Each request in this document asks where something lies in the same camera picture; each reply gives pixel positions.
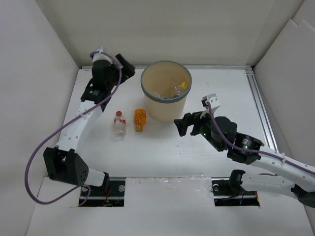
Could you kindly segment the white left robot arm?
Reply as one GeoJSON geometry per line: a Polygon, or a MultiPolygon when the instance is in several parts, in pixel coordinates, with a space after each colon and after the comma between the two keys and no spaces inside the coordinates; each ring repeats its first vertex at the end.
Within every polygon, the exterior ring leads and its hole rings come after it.
{"type": "Polygon", "coordinates": [[[114,87],[121,85],[135,74],[135,67],[121,54],[114,63],[100,50],[91,53],[92,78],[81,96],[78,119],[72,123],[54,148],[45,149],[43,157],[51,180],[71,185],[89,185],[99,194],[109,191],[110,180],[106,172],[88,167],[82,157],[82,148],[96,120],[104,112],[114,87]]]}

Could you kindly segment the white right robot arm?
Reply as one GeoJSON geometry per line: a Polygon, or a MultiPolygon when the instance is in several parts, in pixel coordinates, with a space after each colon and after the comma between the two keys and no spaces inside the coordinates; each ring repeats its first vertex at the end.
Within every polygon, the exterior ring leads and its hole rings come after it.
{"type": "Polygon", "coordinates": [[[208,112],[187,113],[175,119],[179,135],[185,136],[192,126],[192,136],[200,134],[227,158],[267,170],[252,176],[244,170],[233,170],[228,180],[213,184],[214,194],[236,198],[245,192],[265,191],[297,199],[305,206],[315,206],[315,169],[266,147],[252,136],[239,133],[237,124],[226,117],[213,117],[208,112]]]}

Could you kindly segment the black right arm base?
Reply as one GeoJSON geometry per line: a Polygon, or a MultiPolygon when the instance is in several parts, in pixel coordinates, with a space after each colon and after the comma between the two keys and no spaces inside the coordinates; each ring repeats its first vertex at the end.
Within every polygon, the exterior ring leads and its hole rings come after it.
{"type": "Polygon", "coordinates": [[[242,187],[242,177],[246,172],[233,170],[230,177],[214,177],[211,179],[211,192],[216,207],[259,207],[256,191],[246,191],[242,187]]]}

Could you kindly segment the yellow cap orange label bottle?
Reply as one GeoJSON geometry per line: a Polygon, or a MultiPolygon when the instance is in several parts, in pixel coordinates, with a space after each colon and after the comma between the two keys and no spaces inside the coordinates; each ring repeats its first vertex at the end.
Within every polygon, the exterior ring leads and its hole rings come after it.
{"type": "Polygon", "coordinates": [[[173,90],[173,97],[178,97],[183,95],[189,88],[189,84],[182,82],[179,86],[176,86],[173,90]]]}

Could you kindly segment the clear bottle dark blue label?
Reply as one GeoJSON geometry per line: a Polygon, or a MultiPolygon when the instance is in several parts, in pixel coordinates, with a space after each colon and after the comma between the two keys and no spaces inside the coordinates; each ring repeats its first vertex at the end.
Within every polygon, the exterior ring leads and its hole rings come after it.
{"type": "Polygon", "coordinates": [[[155,92],[153,93],[153,96],[158,98],[158,99],[172,99],[173,95],[172,95],[172,91],[167,90],[167,91],[163,91],[163,92],[155,92]]]}

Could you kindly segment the small red cap bottle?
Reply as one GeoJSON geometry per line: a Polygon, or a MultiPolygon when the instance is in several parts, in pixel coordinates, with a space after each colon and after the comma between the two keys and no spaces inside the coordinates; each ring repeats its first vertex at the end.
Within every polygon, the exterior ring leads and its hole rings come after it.
{"type": "Polygon", "coordinates": [[[113,130],[115,141],[120,141],[126,136],[126,119],[124,118],[121,111],[116,112],[113,123],[113,130]]]}

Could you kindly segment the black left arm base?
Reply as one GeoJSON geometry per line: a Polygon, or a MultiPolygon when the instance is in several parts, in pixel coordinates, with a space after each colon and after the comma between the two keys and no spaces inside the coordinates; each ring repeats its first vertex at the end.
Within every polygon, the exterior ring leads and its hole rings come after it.
{"type": "Polygon", "coordinates": [[[79,197],[80,207],[123,207],[125,203],[125,178],[110,178],[110,186],[107,191],[100,187],[91,186],[88,199],[88,189],[82,187],[79,197]]]}

